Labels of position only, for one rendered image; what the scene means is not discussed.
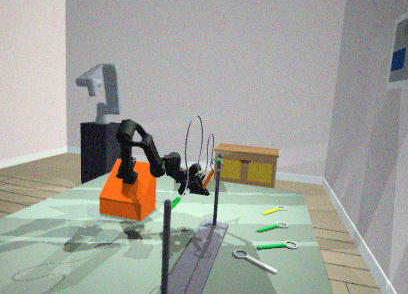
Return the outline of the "white loop with flat handle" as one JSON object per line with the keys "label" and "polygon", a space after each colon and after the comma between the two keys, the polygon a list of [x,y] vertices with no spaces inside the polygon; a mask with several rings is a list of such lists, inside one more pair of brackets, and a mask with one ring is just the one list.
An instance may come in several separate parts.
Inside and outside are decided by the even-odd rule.
{"label": "white loop with flat handle", "polygon": [[[238,255],[236,255],[236,252],[237,252],[237,251],[244,251],[244,252],[247,254],[247,256],[244,256],[244,257],[238,256]],[[271,268],[271,267],[269,267],[269,266],[267,266],[267,265],[261,263],[260,261],[258,261],[258,260],[255,259],[255,258],[249,256],[249,253],[248,253],[247,251],[243,250],[243,249],[237,249],[237,250],[235,250],[235,251],[234,251],[234,255],[235,255],[236,257],[238,257],[238,258],[246,258],[246,259],[248,259],[249,261],[251,261],[251,262],[253,262],[253,263],[259,265],[261,268],[263,268],[263,269],[265,269],[265,270],[271,272],[272,274],[277,274],[277,271],[276,271],[275,269],[273,269],[273,268]]]}

